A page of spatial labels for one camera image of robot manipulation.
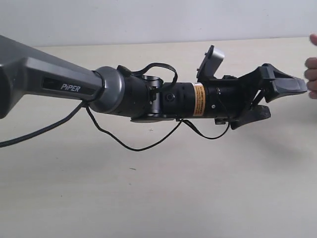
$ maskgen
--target white wall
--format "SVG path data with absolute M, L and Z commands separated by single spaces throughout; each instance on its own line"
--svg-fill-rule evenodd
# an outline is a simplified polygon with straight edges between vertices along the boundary
M 307 36 L 316 0 L 2 0 L 0 34 L 31 46 Z

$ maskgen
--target table surface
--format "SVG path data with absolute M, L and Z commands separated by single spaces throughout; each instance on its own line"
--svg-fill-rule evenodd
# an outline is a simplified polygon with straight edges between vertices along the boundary
M 89 69 L 155 61 L 194 82 L 214 44 L 226 58 L 216 76 L 241 76 L 263 63 L 303 77 L 316 55 L 307 38 L 40 48 Z M 152 74 L 170 81 L 172 74 Z M 0 139 L 32 132 L 78 102 L 25 96 L 0 121 Z M 269 104 L 270 119 L 205 140 L 181 126 L 140 153 L 98 132 L 85 110 L 67 124 L 0 150 L 0 238 L 315 238 L 317 102 L 307 94 Z M 133 147 L 165 136 L 175 122 L 135 124 L 96 115 Z M 224 126 L 193 120 L 210 136 Z

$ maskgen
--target human hand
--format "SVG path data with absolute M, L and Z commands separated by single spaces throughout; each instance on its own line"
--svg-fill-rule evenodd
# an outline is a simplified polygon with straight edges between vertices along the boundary
M 310 35 L 310 41 L 317 46 L 317 34 Z M 309 97 L 317 99 L 317 57 L 310 57 L 305 61 L 307 70 L 304 73 L 306 79 L 309 80 L 307 88 L 310 90 Z

